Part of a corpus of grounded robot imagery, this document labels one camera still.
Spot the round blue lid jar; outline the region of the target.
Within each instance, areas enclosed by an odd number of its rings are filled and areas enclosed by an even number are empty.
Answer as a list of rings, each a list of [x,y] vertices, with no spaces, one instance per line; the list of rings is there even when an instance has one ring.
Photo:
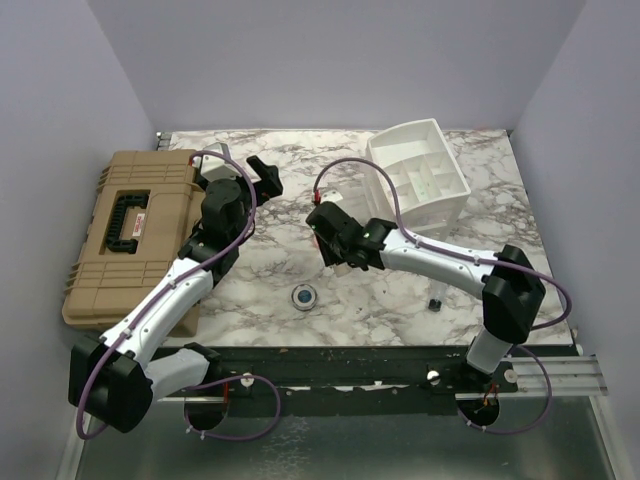
[[[291,292],[291,302],[299,311],[312,310],[317,303],[317,292],[309,284],[299,284]]]

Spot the clear vial black cap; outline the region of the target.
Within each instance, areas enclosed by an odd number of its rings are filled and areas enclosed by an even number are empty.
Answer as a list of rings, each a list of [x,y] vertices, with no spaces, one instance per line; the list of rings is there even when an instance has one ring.
[[[446,285],[434,283],[429,292],[428,309],[432,312],[439,312],[442,308],[443,299],[446,293]]]

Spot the white makeup organizer with drawers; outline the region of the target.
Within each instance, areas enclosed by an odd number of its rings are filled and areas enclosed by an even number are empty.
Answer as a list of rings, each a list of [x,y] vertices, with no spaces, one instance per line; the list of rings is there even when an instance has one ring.
[[[403,123],[367,140],[365,158],[384,170],[362,164],[364,175],[352,188],[342,187],[340,205],[364,224],[370,218],[395,219],[391,187],[396,189],[404,226],[421,235],[444,241],[453,230],[470,187],[433,119]]]

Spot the frosted gold cap bottle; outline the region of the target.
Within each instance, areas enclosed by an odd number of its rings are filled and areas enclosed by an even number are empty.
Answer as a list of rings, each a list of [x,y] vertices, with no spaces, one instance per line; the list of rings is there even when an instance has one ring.
[[[333,270],[336,276],[341,277],[349,274],[352,271],[352,268],[349,265],[341,264],[334,266]]]

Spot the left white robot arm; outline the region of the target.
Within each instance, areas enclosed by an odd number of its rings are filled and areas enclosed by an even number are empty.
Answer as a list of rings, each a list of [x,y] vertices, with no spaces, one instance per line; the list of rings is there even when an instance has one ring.
[[[181,390],[222,395],[229,383],[253,381],[230,375],[217,352],[197,343],[156,358],[155,353],[184,315],[230,271],[239,249],[253,234],[258,207],[283,193],[279,169],[257,156],[247,163],[252,181],[229,155],[221,160],[237,171],[233,179],[207,179],[201,219],[159,284],[119,323],[98,338],[85,337],[71,351],[69,402],[76,406],[76,433],[82,440],[91,415],[103,427],[134,429],[153,402]]]

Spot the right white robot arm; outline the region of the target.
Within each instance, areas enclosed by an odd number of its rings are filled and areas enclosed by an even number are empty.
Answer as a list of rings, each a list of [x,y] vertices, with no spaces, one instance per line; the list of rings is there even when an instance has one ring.
[[[461,383],[481,391],[512,347],[532,330],[546,289],[524,252],[465,249],[422,237],[379,218],[360,224],[337,204],[322,202],[306,218],[326,266],[413,273],[455,287],[482,303],[483,325],[459,367]]]

